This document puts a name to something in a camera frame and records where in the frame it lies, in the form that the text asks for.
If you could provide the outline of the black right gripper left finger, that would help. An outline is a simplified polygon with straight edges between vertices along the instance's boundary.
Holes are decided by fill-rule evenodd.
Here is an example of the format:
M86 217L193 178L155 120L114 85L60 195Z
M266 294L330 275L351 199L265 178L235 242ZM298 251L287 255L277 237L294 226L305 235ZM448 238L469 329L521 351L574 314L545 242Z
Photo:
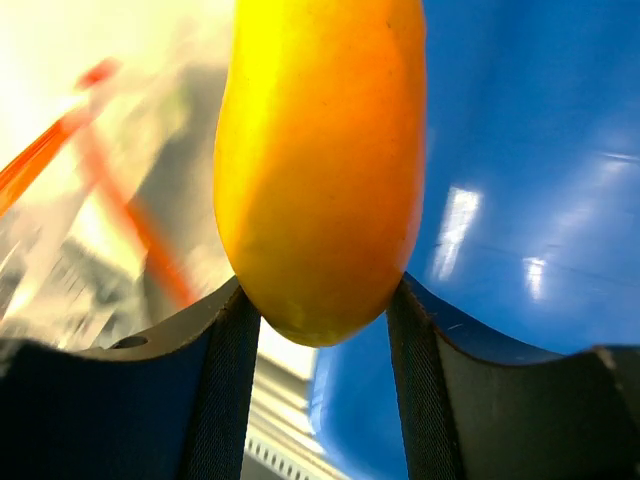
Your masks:
M1 343L5 479L237 479L260 317L236 280L109 349Z

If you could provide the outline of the yellow orange pepper toy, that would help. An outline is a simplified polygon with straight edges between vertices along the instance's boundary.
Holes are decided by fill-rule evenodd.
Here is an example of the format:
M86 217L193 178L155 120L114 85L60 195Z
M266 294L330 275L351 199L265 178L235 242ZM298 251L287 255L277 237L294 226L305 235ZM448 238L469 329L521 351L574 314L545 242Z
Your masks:
M214 148L220 239L285 338L337 344L389 305L426 163L419 1L239 1Z

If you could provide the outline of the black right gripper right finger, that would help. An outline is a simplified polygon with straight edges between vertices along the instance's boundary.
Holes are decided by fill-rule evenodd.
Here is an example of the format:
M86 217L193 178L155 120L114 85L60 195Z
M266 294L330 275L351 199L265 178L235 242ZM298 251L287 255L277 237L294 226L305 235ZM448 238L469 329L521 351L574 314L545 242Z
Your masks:
M405 275L387 310L413 479L635 479L639 350L557 355Z

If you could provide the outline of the clear zip bag orange zipper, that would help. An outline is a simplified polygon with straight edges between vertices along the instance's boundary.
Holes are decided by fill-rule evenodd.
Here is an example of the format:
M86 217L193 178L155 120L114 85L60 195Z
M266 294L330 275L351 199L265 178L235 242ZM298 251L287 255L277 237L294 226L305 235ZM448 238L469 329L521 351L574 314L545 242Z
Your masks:
M212 198L221 66L105 60L1 175L1 334L108 348L232 275Z

